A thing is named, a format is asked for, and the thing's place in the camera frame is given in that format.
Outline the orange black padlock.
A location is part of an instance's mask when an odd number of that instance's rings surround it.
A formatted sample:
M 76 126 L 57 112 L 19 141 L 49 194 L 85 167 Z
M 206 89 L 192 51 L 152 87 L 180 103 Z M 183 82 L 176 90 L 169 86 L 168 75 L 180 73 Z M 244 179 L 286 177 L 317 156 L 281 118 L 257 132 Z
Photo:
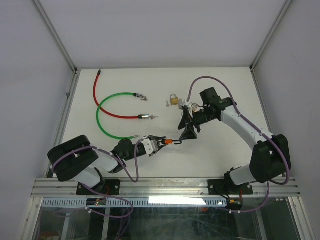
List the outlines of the orange black padlock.
M 163 145 L 181 145 L 182 141 L 181 140 L 175 140 L 175 139 L 166 138 L 166 139 L 162 140 L 162 144 Z

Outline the large brass padlock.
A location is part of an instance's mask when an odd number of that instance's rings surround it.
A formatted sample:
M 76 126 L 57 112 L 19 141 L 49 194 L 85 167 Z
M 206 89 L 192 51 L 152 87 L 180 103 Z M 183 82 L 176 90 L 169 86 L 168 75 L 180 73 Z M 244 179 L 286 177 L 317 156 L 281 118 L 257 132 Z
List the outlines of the large brass padlock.
M 170 97 L 169 97 L 169 100 L 170 100 L 170 104 L 172 106 L 175 106 L 175 105 L 179 104 L 179 98 L 177 97 L 176 94 L 171 94 Z

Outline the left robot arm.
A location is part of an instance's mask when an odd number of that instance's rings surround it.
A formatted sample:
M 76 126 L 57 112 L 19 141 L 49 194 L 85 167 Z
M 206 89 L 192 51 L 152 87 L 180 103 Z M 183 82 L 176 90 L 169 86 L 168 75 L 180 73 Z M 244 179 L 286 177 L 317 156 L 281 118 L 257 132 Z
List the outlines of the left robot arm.
M 165 146 L 173 143 L 165 136 L 148 135 L 133 143 L 130 139 L 121 139 L 110 152 L 93 146 L 87 136 L 80 135 L 62 143 L 47 153 L 51 171 L 60 182 L 74 180 L 84 184 L 93 194 L 100 194 L 105 188 L 101 170 L 109 174 L 127 172 L 127 162 L 135 162 L 136 178 L 139 180 L 138 158 L 153 156 Z

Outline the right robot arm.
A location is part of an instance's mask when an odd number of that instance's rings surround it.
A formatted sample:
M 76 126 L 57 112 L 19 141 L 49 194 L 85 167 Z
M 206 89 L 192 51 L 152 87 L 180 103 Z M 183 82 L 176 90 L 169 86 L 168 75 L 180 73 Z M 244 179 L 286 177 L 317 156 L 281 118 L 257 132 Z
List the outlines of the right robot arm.
M 221 98 L 211 87 L 200 93 L 203 105 L 194 111 L 194 104 L 186 99 L 178 100 L 183 111 L 178 126 L 182 130 L 180 141 L 197 139 L 201 125 L 219 120 L 233 129 L 250 147 L 252 155 L 246 166 L 231 168 L 224 174 L 219 189 L 222 194 L 234 194 L 251 182 L 273 182 L 274 178 L 291 170 L 289 143 L 282 135 L 264 132 L 243 115 L 232 98 Z

